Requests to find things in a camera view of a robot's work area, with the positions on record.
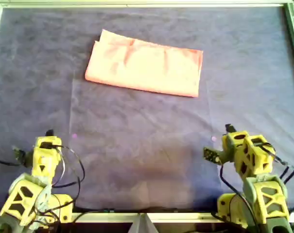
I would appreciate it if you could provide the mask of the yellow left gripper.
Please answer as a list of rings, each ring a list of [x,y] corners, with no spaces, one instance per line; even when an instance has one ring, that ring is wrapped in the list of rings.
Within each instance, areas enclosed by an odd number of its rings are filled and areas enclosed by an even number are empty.
[[[57,146],[61,146],[62,140],[54,136],[54,130],[47,130],[45,136],[36,139],[34,147],[34,157],[56,157],[58,158]]]

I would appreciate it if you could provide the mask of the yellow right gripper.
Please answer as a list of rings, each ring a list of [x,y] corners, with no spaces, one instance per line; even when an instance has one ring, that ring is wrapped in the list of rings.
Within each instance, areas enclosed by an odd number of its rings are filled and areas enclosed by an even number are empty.
[[[235,167],[241,167],[244,157],[244,140],[249,136],[249,133],[247,131],[236,131],[232,124],[226,124],[225,130],[226,134],[222,137],[222,163],[232,162]]]

